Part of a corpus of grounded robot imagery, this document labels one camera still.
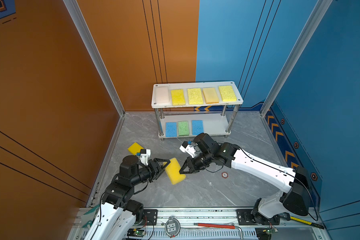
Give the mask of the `white foam sponge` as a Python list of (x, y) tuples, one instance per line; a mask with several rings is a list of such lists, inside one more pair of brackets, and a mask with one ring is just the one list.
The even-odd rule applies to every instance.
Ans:
[(168, 105), (170, 103), (168, 87), (155, 88), (155, 103), (156, 105)]

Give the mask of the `green cellulose sponge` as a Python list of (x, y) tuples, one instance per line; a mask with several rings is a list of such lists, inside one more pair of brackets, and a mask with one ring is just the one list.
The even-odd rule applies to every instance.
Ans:
[(188, 121), (180, 121), (178, 122), (178, 132), (179, 136), (189, 136), (189, 122)]

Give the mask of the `blue cellulose sponge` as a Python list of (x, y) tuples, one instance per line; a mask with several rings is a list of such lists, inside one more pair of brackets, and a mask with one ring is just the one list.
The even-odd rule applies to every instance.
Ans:
[(166, 123), (166, 137), (167, 138), (176, 138), (178, 136), (177, 123), (176, 122), (167, 122)]
[(202, 120), (192, 120), (192, 135), (197, 136), (204, 132)]

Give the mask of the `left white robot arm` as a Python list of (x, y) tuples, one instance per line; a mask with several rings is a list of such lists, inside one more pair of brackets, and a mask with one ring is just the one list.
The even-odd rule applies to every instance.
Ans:
[(141, 163), (137, 156), (124, 157), (119, 173), (101, 196), (99, 211), (86, 240), (121, 240), (128, 230), (143, 219), (144, 205), (132, 200), (135, 186), (157, 180), (170, 160), (152, 159)]

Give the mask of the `yellow foam sponge front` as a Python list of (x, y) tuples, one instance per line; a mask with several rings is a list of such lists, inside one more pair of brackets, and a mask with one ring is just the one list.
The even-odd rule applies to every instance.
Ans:
[(183, 89), (171, 90), (171, 97), (173, 106), (184, 106), (186, 104)]

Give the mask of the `bright yellow foam sponge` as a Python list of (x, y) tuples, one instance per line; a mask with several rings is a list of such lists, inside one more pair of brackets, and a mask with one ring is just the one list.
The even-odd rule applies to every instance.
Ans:
[(128, 151), (134, 156), (137, 153), (140, 153), (140, 151), (142, 149), (143, 149), (143, 147), (141, 145), (139, 145), (138, 143), (133, 143), (130, 147), (128, 147)]

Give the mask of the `orange-yellow thick sponge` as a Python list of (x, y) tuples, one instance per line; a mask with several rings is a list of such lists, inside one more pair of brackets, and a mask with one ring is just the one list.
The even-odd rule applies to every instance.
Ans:
[(219, 103), (219, 97), (215, 88), (203, 88), (203, 94), (206, 104), (217, 104)]

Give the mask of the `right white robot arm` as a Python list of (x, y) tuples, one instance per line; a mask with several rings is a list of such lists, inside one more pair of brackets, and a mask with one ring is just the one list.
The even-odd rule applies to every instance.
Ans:
[(180, 168), (180, 174), (193, 174), (207, 169), (210, 164), (249, 173), (278, 188), (278, 192), (259, 198), (250, 212), (254, 224), (278, 224), (280, 214), (308, 216), (314, 202), (308, 171), (273, 164), (256, 157), (238, 145), (218, 143), (206, 133), (197, 135), (193, 141), (185, 141), (180, 150), (189, 154)]

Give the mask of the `yellow cellulose sponge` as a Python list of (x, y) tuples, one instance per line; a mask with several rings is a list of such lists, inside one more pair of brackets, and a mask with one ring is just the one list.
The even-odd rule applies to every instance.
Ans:
[(222, 98), (222, 102), (230, 103), (230, 102), (236, 102), (237, 97), (234, 91), (234, 88), (231, 85), (227, 86), (219, 86), (219, 92)]
[(187, 89), (190, 105), (202, 105), (204, 103), (202, 90), (200, 88)]

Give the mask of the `small orange-yellow sponge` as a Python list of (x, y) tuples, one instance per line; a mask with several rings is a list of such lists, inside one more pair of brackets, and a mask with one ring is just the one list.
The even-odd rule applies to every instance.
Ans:
[(186, 175), (180, 174), (181, 166), (176, 158), (170, 159), (170, 162), (165, 163), (164, 166), (165, 172), (167, 173), (172, 185), (176, 185), (186, 178)]

